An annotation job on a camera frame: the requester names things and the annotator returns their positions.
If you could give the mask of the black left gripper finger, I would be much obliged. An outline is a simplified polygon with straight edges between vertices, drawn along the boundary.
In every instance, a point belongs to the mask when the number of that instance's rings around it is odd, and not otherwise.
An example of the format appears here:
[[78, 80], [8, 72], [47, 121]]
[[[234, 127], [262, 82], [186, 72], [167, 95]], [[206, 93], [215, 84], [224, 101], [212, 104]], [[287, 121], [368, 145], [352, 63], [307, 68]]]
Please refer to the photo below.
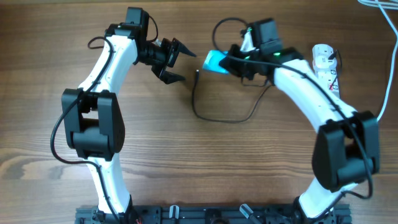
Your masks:
[[176, 73], [164, 71], [160, 75], [160, 80], [163, 81], [166, 85], [169, 85], [169, 84], [172, 84], [172, 83], [175, 83], [175, 82], [184, 81], [185, 77], [183, 77], [181, 75], [178, 75]]
[[176, 38], [172, 39], [172, 44], [174, 46], [174, 51], [178, 53], [182, 53], [185, 55], [189, 55], [191, 57], [196, 57], [197, 55], [193, 53], [191, 50], [189, 50], [181, 41], [179, 41]]

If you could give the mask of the Galaxy S25 smartphone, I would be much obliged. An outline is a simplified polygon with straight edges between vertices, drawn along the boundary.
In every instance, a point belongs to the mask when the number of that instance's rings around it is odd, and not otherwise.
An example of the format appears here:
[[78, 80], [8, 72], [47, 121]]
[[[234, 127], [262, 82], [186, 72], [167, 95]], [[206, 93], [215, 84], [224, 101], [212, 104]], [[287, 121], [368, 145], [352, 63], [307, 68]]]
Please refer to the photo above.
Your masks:
[[220, 62], [226, 57], [227, 52], [219, 50], [210, 50], [203, 62], [202, 69], [210, 72], [228, 74], [229, 72], [220, 66]]

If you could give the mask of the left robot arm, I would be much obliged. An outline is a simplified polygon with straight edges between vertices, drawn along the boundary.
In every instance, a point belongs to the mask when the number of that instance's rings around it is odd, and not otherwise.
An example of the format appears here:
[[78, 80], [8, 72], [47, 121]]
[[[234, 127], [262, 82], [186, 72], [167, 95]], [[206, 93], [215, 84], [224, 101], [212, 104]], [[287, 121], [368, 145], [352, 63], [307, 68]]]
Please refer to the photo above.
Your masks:
[[99, 202], [95, 222], [137, 223], [139, 215], [132, 205], [131, 194], [124, 183], [119, 153], [124, 145], [125, 125], [118, 103], [118, 93], [131, 67], [143, 63], [154, 75], [171, 84], [185, 78], [167, 71], [179, 54], [194, 56], [177, 39], [147, 39], [152, 17], [141, 7], [129, 7], [126, 19], [111, 24], [100, 37], [102, 53], [88, 77], [76, 89], [62, 94], [62, 115], [50, 137], [50, 150], [62, 163], [55, 150], [59, 126], [65, 127], [68, 147], [78, 156], [76, 164], [90, 168]]

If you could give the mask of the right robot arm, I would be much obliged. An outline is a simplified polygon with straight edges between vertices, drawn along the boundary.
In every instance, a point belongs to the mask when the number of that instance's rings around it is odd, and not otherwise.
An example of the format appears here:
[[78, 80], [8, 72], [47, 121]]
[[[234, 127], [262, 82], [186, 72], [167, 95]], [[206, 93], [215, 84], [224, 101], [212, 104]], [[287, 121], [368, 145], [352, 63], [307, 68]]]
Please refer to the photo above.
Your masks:
[[295, 48], [284, 48], [272, 18], [239, 19], [243, 44], [232, 45], [220, 65], [252, 80], [265, 76], [307, 117], [317, 138], [312, 156], [314, 179], [295, 200], [292, 220], [315, 223], [331, 214], [350, 194], [362, 200], [374, 193], [379, 172], [379, 127], [370, 111], [358, 112], [323, 86]]

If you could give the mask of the white USB charger plug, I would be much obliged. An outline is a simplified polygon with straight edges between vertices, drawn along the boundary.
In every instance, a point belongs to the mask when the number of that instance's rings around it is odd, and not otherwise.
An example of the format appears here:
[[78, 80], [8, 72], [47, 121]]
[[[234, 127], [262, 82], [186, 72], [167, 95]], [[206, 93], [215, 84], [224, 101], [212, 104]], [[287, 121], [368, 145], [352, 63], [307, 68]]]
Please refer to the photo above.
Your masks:
[[329, 59], [328, 55], [319, 55], [313, 59], [313, 69], [316, 72], [325, 72], [333, 70], [337, 66], [337, 61], [335, 58]]

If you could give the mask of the white power strip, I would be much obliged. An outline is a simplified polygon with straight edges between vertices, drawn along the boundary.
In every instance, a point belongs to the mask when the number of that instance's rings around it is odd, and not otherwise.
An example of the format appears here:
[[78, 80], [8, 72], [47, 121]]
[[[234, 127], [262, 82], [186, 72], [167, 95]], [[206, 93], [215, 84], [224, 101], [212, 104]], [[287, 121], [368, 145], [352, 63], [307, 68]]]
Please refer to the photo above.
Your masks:
[[318, 81], [340, 98], [336, 51], [327, 44], [317, 44], [312, 48], [312, 55], [312, 66]]

